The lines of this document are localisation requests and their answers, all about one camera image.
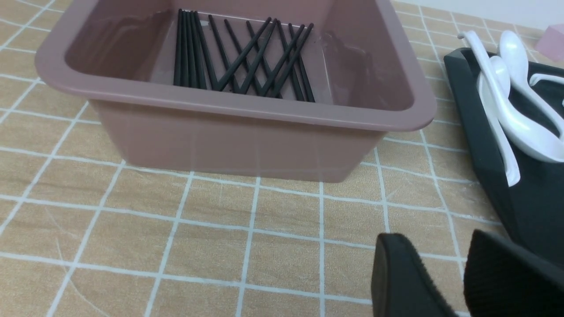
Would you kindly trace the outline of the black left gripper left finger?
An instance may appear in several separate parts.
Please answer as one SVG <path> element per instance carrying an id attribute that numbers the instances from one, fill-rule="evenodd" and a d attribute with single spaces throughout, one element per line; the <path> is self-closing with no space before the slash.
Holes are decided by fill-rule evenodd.
<path id="1" fill-rule="evenodd" d="M 378 234 L 371 295 L 375 317 L 457 316 L 411 241 L 401 233 Z"/>

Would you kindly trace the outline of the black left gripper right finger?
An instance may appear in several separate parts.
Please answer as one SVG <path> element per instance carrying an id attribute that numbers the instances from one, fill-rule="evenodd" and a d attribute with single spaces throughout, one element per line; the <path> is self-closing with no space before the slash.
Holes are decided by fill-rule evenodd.
<path id="1" fill-rule="evenodd" d="M 563 269 L 476 229 L 465 266 L 464 299 L 472 317 L 561 317 Z"/>

